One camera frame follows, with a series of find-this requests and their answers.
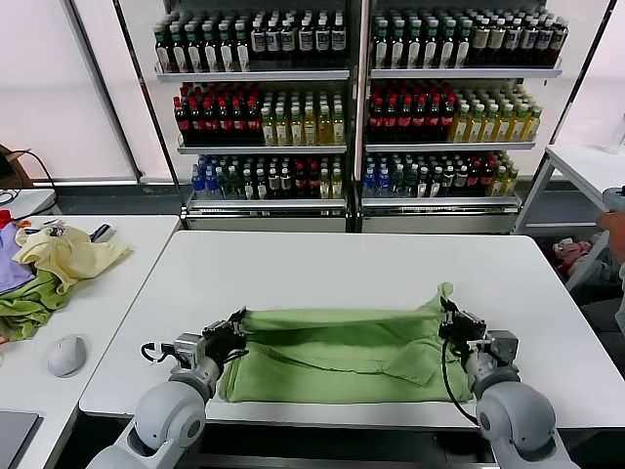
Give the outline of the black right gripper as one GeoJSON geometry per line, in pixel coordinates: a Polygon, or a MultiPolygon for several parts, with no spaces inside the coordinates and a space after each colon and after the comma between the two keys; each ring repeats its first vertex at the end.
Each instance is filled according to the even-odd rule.
{"type": "Polygon", "coordinates": [[[466,352],[469,343],[481,340],[485,334],[485,322],[472,313],[462,311],[451,300],[440,298],[441,324],[438,336],[454,350],[466,352]]]}

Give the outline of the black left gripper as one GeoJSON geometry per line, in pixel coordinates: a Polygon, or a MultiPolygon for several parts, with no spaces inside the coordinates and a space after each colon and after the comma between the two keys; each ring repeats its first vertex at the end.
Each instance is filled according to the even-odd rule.
{"type": "Polygon", "coordinates": [[[215,364],[226,364],[247,354],[243,312],[237,311],[226,320],[217,320],[204,328],[205,356],[215,364]]]}

